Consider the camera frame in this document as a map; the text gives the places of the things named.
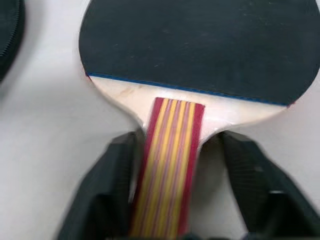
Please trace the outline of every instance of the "white table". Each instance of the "white table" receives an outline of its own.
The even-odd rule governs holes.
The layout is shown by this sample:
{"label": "white table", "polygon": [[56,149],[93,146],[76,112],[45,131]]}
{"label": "white table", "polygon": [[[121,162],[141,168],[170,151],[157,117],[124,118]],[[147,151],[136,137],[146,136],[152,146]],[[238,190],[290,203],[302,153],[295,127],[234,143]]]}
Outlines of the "white table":
{"label": "white table", "polygon": [[[24,41],[0,86],[0,239],[53,239],[79,180],[111,138],[137,126],[84,75],[78,34],[88,2],[26,0]],[[318,77],[284,114],[237,129],[257,140],[317,209],[319,103]],[[195,201],[192,230],[239,238],[245,230],[225,170],[199,180],[210,194]]]}

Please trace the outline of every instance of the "blue edge tape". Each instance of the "blue edge tape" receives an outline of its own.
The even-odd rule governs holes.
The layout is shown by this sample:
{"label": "blue edge tape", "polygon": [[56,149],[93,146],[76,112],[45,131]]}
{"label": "blue edge tape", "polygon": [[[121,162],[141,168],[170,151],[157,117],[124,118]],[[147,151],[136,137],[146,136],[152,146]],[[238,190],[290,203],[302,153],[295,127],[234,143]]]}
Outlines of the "blue edge tape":
{"label": "blue edge tape", "polygon": [[124,82],[136,83],[136,84],[146,84],[146,85],[152,85],[152,86],[157,86],[157,87],[164,87],[164,88],[168,88],[168,89],[178,89],[178,90],[184,90],[184,91],[200,93],[200,94],[208,94],[208,95],[215,95],[215,96],[226,97],[226,98],[231,98],[231,99],[246,100],[246,101],[256,102],[256,103],[273,104],[273,105],[279,105],[279,106],[285,106],[285,107],[287,106],[287,104],[284,104],[281,102],[271,102],[271,101],[267,101],[264,99],[257,99],[257,98],[245,97],[245,96],[232,96],[232,95],[227,95],[227,94],[220,93],[220,92],[205,91],[205,90],[199,90],[199,89],[188,88],[188,87],[183,87],[183,86],[173,86],[173,85],[169,85],[169,84],[150,82],[150,81],[144,81],[144,80],[132,80],[132,79],[115,77],[115,76],[110,76],[110,75],[106,75],[106,74],[94,73],[94,72],[87,72],[86,74],[89,77],[92,76],[92,77],[113,79],[113,80],[119,80],[119,81],[124,81]]}

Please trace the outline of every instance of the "paddle handle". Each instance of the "paddle handle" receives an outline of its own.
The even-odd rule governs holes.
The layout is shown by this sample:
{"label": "paddle handle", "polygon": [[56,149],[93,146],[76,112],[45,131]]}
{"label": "paddle handle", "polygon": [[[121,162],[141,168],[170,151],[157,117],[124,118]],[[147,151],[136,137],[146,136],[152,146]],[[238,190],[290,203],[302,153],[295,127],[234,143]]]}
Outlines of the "paddle handle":
{"label": "paddle handle", "polygon": [[204,108],[155,99],[133,203],[132,237],[175,238],[186,232]]}

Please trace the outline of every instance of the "ping pong paddle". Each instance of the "ping pong paddle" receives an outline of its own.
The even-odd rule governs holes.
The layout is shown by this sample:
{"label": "ping pong paddle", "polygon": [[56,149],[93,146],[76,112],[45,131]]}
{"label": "ping pong paddle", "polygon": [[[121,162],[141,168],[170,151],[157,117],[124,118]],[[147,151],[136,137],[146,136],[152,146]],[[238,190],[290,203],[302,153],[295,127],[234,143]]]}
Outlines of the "ping pong paddle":
{"label": "ping pong paddle", "polygon": [[280,113],[314,81],[320,15],[314,0],[92,0],[79,52],[146,132],[129,235],[174,238],[202,143]]}
{"label": "ping pong paddle", "polygon": [[0,1],[0,82],[14,61],[22,40],[24,26],[24,1]]}

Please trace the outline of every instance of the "striped handle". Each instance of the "striped handle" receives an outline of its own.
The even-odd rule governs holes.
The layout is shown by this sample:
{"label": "striped handle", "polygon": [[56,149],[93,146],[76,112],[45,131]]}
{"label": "striped handle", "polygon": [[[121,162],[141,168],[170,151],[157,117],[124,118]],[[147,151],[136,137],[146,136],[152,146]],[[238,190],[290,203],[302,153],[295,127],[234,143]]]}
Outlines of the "striped handle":
{"label": "striped handle", "polygon": [[204,108],[155,99],[134,196],[131,237],[175,238],[187,230]]}

